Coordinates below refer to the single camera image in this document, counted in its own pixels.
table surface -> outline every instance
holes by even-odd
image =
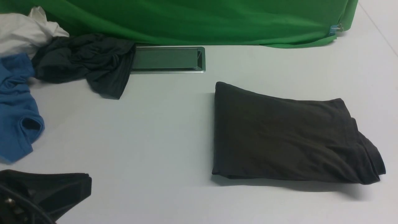
[[[1,169],[89,173],[92,195],[59,224],[394,223],[398,206],[398,57],[362,8],[333,44],[205,46],[204,74],[131,75],[120,100],[86,81],[31,83],[46,129]],[[373,185],[212,177],[217,81],[297,100],[342,98],[378,148]]]

black clothing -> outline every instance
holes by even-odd
[[[87,34],[56,37],[32,59],[36,78],[65,83],[86,78],[91,88],[119,99],[129,80],[135,43],[130,40]]]
[[[377,148],[342,101],[299,101],[218,82],[212,174],[371,184],[385,174]]]

clothing pile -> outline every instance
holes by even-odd
[[[135,42],[87,34],[69,37],[41,7],[28,16],[0,14],[0,158],[12,163],[32,152],[44,130],[27,80],[86,79],[104,97],[120,99],[129,80]]]

green fabric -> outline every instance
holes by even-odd
[[[162,45],[332,42],[331,25],[351,27],[358,0],[0,0],[0,13],[42,6],[72,35],[101,32]]]

